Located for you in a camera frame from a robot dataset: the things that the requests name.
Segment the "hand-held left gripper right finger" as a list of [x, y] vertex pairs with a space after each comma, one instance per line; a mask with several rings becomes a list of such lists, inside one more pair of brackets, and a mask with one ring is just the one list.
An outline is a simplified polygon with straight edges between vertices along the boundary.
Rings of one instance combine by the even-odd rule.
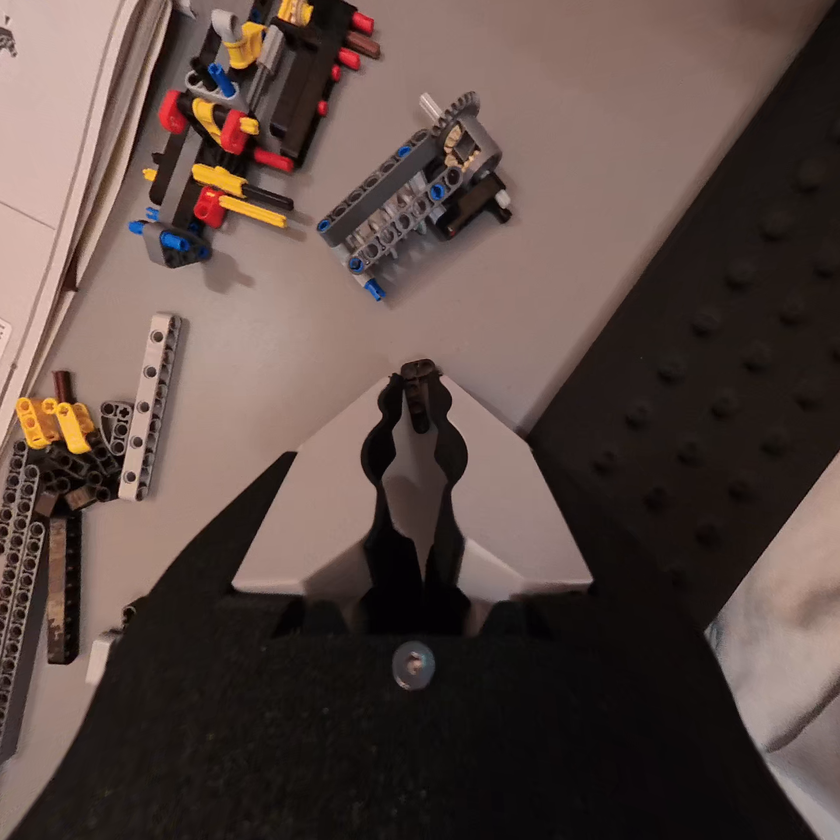
[[434, 425], [434, 581], [467, 597], [585, 591], [592, 574], [529, 445], [444, 374]]

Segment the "grey lego gear assembly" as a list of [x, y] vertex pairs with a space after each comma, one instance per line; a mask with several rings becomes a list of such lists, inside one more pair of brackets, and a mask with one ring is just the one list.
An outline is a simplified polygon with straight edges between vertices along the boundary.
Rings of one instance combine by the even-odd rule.
[[511, 197], [497, 173], [502, 150], [480, 120], [480, 96], [468, 90], [440, 108], [424, 93], [430, 124], [403, 141], [317, 223], [322, 241], [375, 301], [385, 299], [378, 265], [396, 259], [409, 235], [433, 229], [449, 241], [479, 215], [511, 220]]

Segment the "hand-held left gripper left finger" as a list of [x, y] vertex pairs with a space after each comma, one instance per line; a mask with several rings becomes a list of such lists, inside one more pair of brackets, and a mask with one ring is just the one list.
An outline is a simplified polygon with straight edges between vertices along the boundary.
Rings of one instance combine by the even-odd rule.
[[371, 588], [364, 544], [402, 412], [403, 379], [391, 375], [299, 447], [234, 576], [237, 592], [344, 603]]

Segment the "person's white shirt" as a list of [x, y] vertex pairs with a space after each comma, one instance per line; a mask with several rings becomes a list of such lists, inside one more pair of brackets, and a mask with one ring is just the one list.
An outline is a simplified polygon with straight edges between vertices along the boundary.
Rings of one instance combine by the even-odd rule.
[[741, 720], [819, 838], [839, 838], [839, 457], [707, 629]]

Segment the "lego instruction booklet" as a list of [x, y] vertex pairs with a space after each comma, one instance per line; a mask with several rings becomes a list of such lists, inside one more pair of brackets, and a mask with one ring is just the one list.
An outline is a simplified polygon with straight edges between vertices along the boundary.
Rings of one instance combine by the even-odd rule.
[[2, 2], [2, 436], [128, 167], [173, 2]]

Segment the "pile of lego beams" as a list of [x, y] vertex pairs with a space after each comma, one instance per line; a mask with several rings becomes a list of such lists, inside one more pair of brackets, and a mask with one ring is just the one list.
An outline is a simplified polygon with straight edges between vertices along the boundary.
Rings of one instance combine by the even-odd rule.
[[55, 393], [21, 397], [2, 488], [1, 761], [16, 753], [42, 637], [49, 665], [80, 652], [82, 516], [118, 495], [125, 402], [104, 403], [103, 433], [76, 400], [68, 371], [52, 374]]

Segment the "long lego chassis assembly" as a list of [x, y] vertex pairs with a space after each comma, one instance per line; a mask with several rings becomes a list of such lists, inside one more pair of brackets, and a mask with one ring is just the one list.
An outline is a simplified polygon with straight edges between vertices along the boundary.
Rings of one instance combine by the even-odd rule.
[[293, 200], [253, 176], [300, 169], [343, 71], [380, 56], [374, 20], [351, 2], [196, 2], [192, 12], [203, 36], [161, 100], [166, 143], [143, 171], [150, 205], [129, 225], [169, 269], [208, 261], [207, 231], [229, 215], [287, 226]]

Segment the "black L-shaped lego beam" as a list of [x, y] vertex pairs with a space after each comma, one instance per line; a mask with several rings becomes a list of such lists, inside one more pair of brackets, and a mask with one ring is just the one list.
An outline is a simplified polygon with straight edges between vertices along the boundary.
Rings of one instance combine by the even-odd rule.
[[427, 408], [427, 382], [436, 371], [437, 366], [430, 359], [406, 362], [399, 370], [408, 416], [415, 434], [426, 434], [432, 426]]

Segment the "black perforated foam pad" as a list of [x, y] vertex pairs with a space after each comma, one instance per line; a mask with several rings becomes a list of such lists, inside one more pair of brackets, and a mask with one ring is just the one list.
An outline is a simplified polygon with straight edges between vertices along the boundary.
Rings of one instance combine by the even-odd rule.
[[528, 441], [602, 589], [705, 629], [838, 454], [839, 10]]

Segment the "light grey long lego bar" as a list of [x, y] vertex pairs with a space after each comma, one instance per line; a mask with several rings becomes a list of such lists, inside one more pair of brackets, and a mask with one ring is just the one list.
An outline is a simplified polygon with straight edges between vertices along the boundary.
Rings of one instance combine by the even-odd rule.
[[122, 460], [121, 500], [142, 501], [150, 493], [181, 326], [182, 319], [167, 312], [150, 321]]

